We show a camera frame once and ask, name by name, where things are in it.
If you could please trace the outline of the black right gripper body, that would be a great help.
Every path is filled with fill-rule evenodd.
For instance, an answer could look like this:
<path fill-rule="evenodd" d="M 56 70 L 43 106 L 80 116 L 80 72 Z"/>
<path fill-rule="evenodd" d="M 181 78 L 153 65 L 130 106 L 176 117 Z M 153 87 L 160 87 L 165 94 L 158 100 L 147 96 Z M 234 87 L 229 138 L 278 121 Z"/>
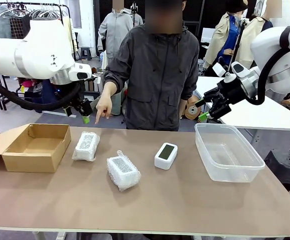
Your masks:
<path fill-rule="evenodd" d="M 237 104 L 247 96 L 242 82 L 235 74 L 226 74 L 224 79 L 217 84 L 217 87 L 226 104 Z"/>

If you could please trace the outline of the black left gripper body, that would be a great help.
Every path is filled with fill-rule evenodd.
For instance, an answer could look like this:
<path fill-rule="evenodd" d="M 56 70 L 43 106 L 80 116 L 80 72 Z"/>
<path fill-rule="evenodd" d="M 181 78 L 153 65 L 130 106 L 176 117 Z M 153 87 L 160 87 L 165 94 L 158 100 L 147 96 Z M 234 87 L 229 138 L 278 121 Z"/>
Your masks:
<path fill-rule="evenodd" d="M 90 101 L 87 98 L 75 97 L 71 100 L 71 106 L 79 113 L 92 113 Z"/>

